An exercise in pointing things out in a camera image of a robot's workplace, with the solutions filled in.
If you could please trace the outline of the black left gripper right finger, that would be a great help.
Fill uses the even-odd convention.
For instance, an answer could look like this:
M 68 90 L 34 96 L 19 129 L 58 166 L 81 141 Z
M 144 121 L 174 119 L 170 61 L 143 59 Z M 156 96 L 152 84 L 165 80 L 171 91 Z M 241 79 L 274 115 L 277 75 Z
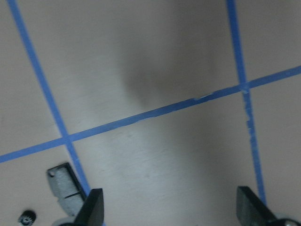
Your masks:
M 242 226 L 270 226 L 278 221 L 277 217 L 247 186 L 237 187 L 236 216 Z

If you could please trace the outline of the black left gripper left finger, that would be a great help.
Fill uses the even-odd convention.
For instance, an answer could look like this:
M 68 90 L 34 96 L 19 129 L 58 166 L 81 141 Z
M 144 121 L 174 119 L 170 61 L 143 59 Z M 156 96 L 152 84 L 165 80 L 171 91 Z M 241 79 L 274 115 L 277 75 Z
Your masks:
M 102 226 L 104 223 L 103 189 L 92 189 L 76 216 L 74 226 Z

